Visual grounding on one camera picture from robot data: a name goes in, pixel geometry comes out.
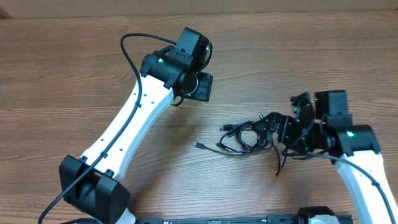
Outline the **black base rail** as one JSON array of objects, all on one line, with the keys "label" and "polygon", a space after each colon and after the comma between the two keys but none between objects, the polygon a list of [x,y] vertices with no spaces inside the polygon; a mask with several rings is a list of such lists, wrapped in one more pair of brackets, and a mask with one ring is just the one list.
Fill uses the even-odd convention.
[{"label": "black base rail", "polygon": [[239,218],[138,218],[137,224],[353,224],[352,215],[337,215],[327,206],[298,209],[296,214],[267,215],[265,217]]}]

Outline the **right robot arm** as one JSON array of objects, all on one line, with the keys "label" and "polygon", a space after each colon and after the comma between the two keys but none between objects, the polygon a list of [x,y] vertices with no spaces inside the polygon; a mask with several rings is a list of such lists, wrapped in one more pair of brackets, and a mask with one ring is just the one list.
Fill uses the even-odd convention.
[{"label": "right robot arm", "polygon": [[360,223],[397,223],[397,204],[384,169],[381,146],[370,125],[353,124],[344,90],[307,92],[290,99],[295,116],[277,112],[253,123],[265,140],[277,135],[284,157],[325,158],[335,165]]}]

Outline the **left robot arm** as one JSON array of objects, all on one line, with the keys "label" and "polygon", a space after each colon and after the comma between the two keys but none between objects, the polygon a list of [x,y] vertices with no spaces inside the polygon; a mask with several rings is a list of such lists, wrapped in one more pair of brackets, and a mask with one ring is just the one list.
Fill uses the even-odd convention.
[{"label": "left robot arm", "polygon": [[213,76],[203,72],[213,53],[201,33],[184,28],[177,42],[147,54],[134,68],[136,84],[106,131],[84,153],[59,166],[64,200],[87,214],[75,223],[135,223],[130,192],[122,185],[129,163],[156,119],[176,98],[207,102]]}]

